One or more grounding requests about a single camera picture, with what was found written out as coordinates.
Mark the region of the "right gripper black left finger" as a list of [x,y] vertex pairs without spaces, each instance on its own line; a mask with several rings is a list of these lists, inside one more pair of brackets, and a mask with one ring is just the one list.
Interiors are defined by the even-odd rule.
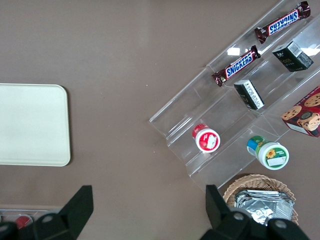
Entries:
[[36,240],[76,240],[94,210],[93,188],[83,185],[58,213],[40,217],[32,227]]

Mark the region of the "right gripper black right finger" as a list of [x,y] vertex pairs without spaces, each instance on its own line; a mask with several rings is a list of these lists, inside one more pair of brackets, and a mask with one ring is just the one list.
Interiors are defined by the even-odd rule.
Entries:
[[202,240],[264,240],[265,229],[246,213],[230,210],[216,185],[205,189],[205,209],[211,229]]

